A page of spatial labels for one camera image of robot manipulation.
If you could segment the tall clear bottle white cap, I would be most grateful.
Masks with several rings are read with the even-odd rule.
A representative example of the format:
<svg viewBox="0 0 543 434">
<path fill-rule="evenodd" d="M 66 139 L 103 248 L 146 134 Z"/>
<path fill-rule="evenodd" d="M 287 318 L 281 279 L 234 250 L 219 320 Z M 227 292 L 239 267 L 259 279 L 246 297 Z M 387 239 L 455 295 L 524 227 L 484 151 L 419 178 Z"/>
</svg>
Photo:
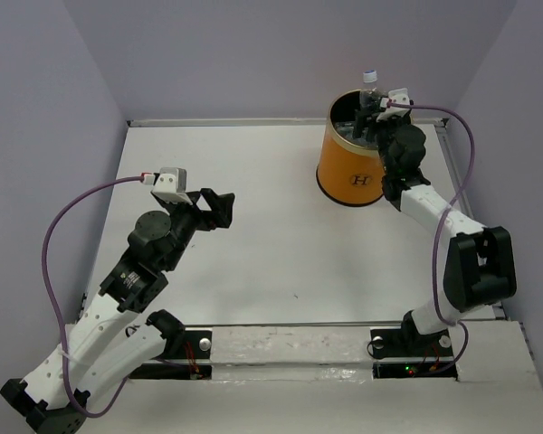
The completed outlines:
<svg viewBox="0 0 543 434">
<path fill-rule="evenodd" d="M 371 100 L 379 99 L 386 95 L 387 92 L 379 87 L 377 71 L 364 71 L 362 75 L 362 87 L 359 92 L 360 104 L 365 106 L 369 104 Z"/>
</svg>

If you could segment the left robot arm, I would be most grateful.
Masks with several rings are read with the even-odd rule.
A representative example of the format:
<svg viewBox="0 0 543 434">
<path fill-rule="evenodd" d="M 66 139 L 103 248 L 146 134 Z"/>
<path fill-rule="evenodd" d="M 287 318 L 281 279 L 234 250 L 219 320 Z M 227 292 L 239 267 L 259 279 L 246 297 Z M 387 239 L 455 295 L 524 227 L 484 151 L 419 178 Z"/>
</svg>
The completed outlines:
<svg viewBox="0 0 543 434">
<path fill-rule="evenodd" d="M 127 249 L 79 321 L 61 329 L 60 344 L 39 366 L 2 387 L 2 397 L 33 432 L 76 432 L 85 420 L 105 415 L 94 410 L 96 402 L 120 392 L 141 364 L 180 351 L 185 327 L 165 309 L 151 313 L 121 343 L 112 342 L 167 287 L 167 273 L 197 231 L 230 227 L 235 196 L 208 188 L 153 195 L 160 210 L 139 216 Z"/>
</svg>

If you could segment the orange cylindrical bin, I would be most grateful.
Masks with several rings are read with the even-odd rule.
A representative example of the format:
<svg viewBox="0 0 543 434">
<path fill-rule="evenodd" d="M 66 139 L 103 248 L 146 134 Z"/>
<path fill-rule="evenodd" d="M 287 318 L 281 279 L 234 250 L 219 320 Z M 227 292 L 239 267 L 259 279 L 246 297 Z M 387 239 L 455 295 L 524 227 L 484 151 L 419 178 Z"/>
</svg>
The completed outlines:
<svg viewBox="0 0 543 434">
<path fill-rule="evenodd" d="M 376 99 L 371 116 L 378 115 L 378 120 L 383 121 L 407 112 L 389 108 L 387 103 L 387 95 Z M 361 138 L 352 137 L 355 111 L 359 108 L 359 90 L 351 90 L 331 104 L 316 169 L 320 190 L 333 202 L 348 207 L 368 206 L 383 196 L 384 169 L 377 144 L 367 142 L 367 129 Z"/>
</svg>

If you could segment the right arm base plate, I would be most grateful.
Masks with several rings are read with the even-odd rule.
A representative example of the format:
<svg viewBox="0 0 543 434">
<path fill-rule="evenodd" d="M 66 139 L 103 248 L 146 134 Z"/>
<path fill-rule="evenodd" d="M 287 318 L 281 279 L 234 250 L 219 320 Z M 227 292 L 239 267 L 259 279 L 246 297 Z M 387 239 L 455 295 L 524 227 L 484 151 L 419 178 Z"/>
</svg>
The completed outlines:
<svg viewBox="0 0 543 434">
<path fill-rule="evenodd" d="M 367 353 L 373 360 L 376 380 L 458 377 L 453 362 L 454 351 L 447 330 L 424 340 L 423 345 L 409 348 L 400 341 L 399 328 L 376 328 L 370 331 Z"/>
</svg>

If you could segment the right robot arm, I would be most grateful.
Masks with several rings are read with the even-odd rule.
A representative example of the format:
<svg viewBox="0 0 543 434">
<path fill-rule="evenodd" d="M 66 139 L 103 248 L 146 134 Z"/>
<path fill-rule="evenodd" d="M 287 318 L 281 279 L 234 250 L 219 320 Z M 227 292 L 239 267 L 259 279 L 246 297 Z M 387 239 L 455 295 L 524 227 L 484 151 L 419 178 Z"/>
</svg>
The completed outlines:
<svg viewBox="0 0 543 434">
<path fill-rule="evenodd" d="M 362 113 L 384 167 L 384 197 L 433 236 L 432 298 L 407 312 L 390 334 L 370 339 L 367 351 L 375 359 L 419 354 L 448 328 L 463 327 L 467 314 L 517 291 L 510 233 L 456 209 L 462 186 L 445 200 L 423 175 L 426 137 L 410 118 L 414 108 L 386 98 L 379 109 Z"/>
</svg>

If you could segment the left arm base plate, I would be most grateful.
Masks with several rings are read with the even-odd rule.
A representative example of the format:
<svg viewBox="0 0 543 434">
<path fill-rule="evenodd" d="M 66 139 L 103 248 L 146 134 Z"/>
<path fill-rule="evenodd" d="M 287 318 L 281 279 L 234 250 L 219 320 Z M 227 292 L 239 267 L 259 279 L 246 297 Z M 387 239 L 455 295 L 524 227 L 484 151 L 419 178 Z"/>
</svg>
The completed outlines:
<svg viewBox="0 0 543 434">
<path fill-rule="evenodd" d="M 210 380 L 213 370 L 212 343 L 212 328 L 187 328 L 182 344 L 177 349 L 170 348 L 158 358 L 143 363 L 129 375 L 129 378 L 130 380 Z"/>
</svg>

